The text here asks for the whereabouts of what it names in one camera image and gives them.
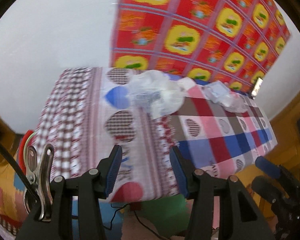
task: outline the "blue gripper pad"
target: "blue gripper pad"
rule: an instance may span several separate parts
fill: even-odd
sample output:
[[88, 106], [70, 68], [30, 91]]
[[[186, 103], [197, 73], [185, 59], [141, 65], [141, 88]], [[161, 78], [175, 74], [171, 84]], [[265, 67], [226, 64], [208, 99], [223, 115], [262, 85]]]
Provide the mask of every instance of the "blue gripper pad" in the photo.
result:
[[104, 187], [104, 197], [108, 197], [114, 188], [119, 168], [122, 161], [122, 147], [115, 145], [108, 158], [102, 159], [97, 169], [100, 171], [102, 186]]
[[256, 158], [255, 165], [272, 179], [278, 179], [281, 176], [280, 168], [262, 156]]
[[182, 166], [179, 162], [175, 149], [170, 148], [170, 163], [176, 177], [179, 192], [185, 197], [188, 198], [190, 196], [190, 192], [188, 191], [188, 181], [186, 174], [184, 173]]

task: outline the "metal clip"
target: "metal clip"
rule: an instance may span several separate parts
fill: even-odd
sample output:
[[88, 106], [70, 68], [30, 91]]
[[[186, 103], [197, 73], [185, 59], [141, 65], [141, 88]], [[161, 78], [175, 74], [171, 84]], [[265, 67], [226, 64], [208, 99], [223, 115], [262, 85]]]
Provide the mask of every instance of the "metal clip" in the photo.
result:
[[[51, 144], [44, 146], [39, 165], [37, 165], [37, 151], [33, 146], [27, 148], [25, 156], [26, 177], [40, 198], [41, 213], [38, 219], [42, 221], [51, 221], [53, 198], [50, 192], [50, 172], [53, 156], [54, 149]], [[25, 191], [24, 204], [28, 213], [35, 202]]]

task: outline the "patterned blanket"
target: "patterned blanket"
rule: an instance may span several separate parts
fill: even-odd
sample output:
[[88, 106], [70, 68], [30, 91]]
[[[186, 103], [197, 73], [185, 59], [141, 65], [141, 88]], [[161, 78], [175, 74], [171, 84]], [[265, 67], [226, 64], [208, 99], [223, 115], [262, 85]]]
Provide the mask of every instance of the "patterned blanket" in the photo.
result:
[[42, 111], [34, 143], [38, 152], [47, 141], [56, 149], [51, 179], [81, 175], [119, 144], [122, 164], [107, 201], [144, 201], [178, 193], [169, 160], [172, 145], [196, 167], [221, 178], [275, 146], [266, 116], [247, 96], [242, 95], [248, 111], [230, 113], [207, 100], [203, 86], [189, 78], [178, 81], [188, 88], [179, 111], [151, 120], [128, 97], [127, 85], [136, 73], [82, 68], [61, 75]]

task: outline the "clear plastic bag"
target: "clear plastic bag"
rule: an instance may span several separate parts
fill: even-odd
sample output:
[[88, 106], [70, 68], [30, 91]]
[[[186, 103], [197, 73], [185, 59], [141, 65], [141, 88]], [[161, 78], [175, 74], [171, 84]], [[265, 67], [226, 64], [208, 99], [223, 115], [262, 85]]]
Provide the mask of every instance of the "clear plastic bag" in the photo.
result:
[[207, 99], [222, 105], [228, 112], [245, 113], [247, 111], [247, 106], [242, 96], [231, 92], [221, 81], [205, 85], [203, 91]]
[[150, 113], [152, 119], [176, 112], [184, 102], [178, 83], [158, 70], [134, 75], [129, 82], [129, 95], [134, 105]]

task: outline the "black wire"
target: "black wire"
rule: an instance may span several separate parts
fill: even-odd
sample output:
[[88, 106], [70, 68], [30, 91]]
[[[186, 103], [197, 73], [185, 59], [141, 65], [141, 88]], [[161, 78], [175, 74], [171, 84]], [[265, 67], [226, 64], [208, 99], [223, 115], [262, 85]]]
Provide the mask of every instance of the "black wire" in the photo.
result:
[[146, 229], [148, 229], [150, 232], [152, 232], [157, 238], [159, 238], [160, 240], [167, 240], [167, 238], [164, 238], [162, 236], [159, 236], [156, 232], [154, 232], [151, 228], [147, 227], [144, 223], [142, 223], [139, 219], [139, 217], [137, 216], [137, 213], [135, 211], [134, 212], [134, 215], [136, 216], [136, 219], [138, 220], [138, 222], [143, 225]]
[[[112, 203], [110, 203], [110, 206], [111, 206], [112, 208], [118, 208], [118, 209], [114, 212], [114, 215], [113, 215], [113, 217], [112, 217], [112, 219], [111, 219], [111, 221], [110, 221], [110, 227], [109, 227], [109, 228], [106, 227], [106, 226], [103, 226], [103, 227], [104, 227], [105, 229], [111, 231], [111, 230], [112, 230], [112, 222], [113, 222], [113, 220], [114, 220], [114, 218], [115, 218], [116, 213], [117, 213], [119, 210], [124, 209], [126, 206], [128, 206], [128, 205], [130, 205], [130, 204], [131, 204], [131, 203], [125, 204], [125, 205], [122, 206], [122, 207], [114, 207], [114, 206], [112, 205]], [[168, 238], [164, 238], [164, 237], [158, 235], [158, 234], [157, 234], [156, 232], [154, 232], [151, 228], [147, 227], [144, 223], [142, 223], [142, 222], [140, 221], [139, 217], [137, 216], [137, 213], [136, 213], [135, 211], [133, 211], [133, 212], [134, 212], [134, 215], [136, 216], [136, 219], [138, 220], [138, 222], [139, 222], [141, 225], [143, 225], [146, 229], [148, 229], [151, 233], [153, 233], [157, 238], [159, 238], [160, 240], [167, 240], [167, 239], [168, 239]], [[78, 219], [78, 216], [72, 215], [72, 219]]]
[[26, 186], [29, 193], [34, 197], [36, 201], [40, 202], [39, 196], [37, 193], [33, 190], [31, 187], [27, 177], [23, 174], [23, 171], [19, 167], [18, 163], [15, 161], [15, 159], [10, 155], [10, 153], [1, 145], [0, 143], [0, 154], [7, 160], [7, 162], [11, 165], [11, 167], [14, 169], [16, 174], [19, 176], [23, 184]]
[[110, 227], [109, 227], [109, 228], [106, 227], [106, 226], [103, 226], [103, 227], [104, 227], [105, 229], [111, 231], [111, 230], [112, 230], [112, 222], [113, 222], [113, 220], [114, 220], [114, 218], [115, 218], [115, 214], [116, 214], [119, 210], [124, 209], [124, 208], [125, 208], [126, 206], [128, 206], [128, 205], [130, 205], [130, 203], [125, 204], [123, 207], [119, 207], [119, 208], [114, 212], [114, 215], [113, 215], [113, 217], [112, 217], [112, 219], [111, 219], [111, 221], [110, 221]]
[[[114, 206], [112, 206], [112, 204], [110, 204], [110, 205], [111, 205], [111, 207], [113, 207], [113, 208], [118, 208], [118, 209], [117, 209], [117, 210], [114, 212], [114, 214], [113, 214], [113, 217], [112, 217], [112, 219], [111, 219], [111, 221], [110, 221], [110, 227], [106, 227], [105, 225], [103, 226], [105, 229], [107, 229], [107, 230], [109, 230], [109, 231], [112, 230], [112, 222], [113, 222], [113, 220], [114, 220], [114, 218], [115, 218], [116, 213], [117, 213], [119, 210], [122, 210], [122, 209], [124, 209], [126, 206], [130, 205], [130, 203], [125, 204], [125, 205], [122, 206], [122, 207], [114, 207]], [[79, 217], [76, 216], [76, 215], [72, 215], [72, 219], [78, 220]]]

